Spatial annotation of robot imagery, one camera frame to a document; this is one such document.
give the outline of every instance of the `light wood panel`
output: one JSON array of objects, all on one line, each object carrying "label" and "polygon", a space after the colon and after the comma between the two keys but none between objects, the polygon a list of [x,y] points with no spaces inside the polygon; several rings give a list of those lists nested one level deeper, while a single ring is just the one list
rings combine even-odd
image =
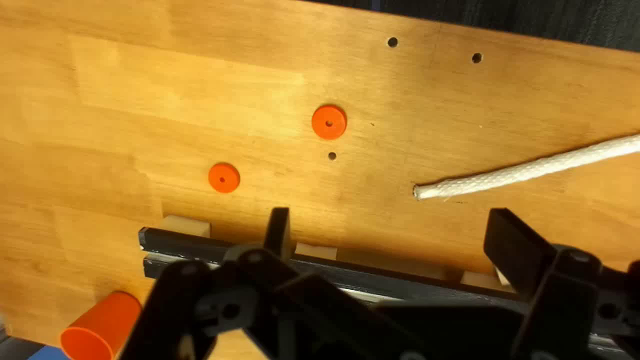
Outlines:
[{"label": "light wood panel", "polygon": [[[0,50],[0,312],[16,336],[56,342],[114,288],[144,298],[136,230],[162,214],[242,242],[290,206],[296,240],[488,272],[486,214],[508,206],[614,268],[640,254],[638,156],[410,196],[638,132],[638,54],[292,0],[2,0]],[[310,130],[324,102],[350,118],[336,142]],[[234,194],[206,184],[220,160],[242,172]]]}]

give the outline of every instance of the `small black dot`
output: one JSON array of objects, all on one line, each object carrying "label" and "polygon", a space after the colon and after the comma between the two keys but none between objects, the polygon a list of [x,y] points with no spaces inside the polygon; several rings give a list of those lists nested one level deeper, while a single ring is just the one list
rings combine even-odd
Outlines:
[{"label": "small black dot", "polygon": [[398,38],[388,38],[388,40],[386,40],[386,46],[390,46],[390,48],[396,48],[398,44],[400,44]]},{"label": "small black dot", "polygon": [[472,56],[472,62],[474,62],[474,64],[480,64],[480,62],[482,62],[482,54],[476,52],[476,54]]}]

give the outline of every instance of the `wooden surface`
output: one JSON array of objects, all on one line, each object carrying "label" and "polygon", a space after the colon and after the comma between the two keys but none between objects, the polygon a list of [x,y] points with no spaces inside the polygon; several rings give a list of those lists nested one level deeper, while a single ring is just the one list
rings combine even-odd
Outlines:
[{"label": "wooden surface", "polygon": [[424,20],[640,52],[636,0],[314,0]]},{"label": "wooden surface", "polygon": [[[324,102],[350,118],[336,142],[310,130]],[[508,206],[626,268],[640,156],[450,200],[410,194],[638,132],[638,116],[628,52],[292,0],[0,0],[0,312],[14,336],[56,342],[110,290],[144,300],[140,226],[180,214],[256,240],[272,206],[292,208],[294,240],[474,272],[490,272],[488,210]],[[242,172],[234,194],[208,186],[214,162]]]}]

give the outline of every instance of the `black metal tool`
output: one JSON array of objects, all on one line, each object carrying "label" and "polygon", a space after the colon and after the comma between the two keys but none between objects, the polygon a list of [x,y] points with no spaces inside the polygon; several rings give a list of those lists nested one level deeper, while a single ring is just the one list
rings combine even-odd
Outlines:
[{"label": "black metal tool", "polygon": [[[234,328],[268,358],[290,360],[638,358],[640,266],[624,274],[582,250],[550,246],[508,210],[492,210],[486,254],[520,298],[418,278],[398,278],[406,280],[400,292],[362,286],[360,276],[394,274],[290,256],[286,214],[274,210],[266,248],[230,248],[216,270],[194,260],[164,268],[122,358],[204,358]],[[386,290],[392,302],[366,306],[336,284]]]}]

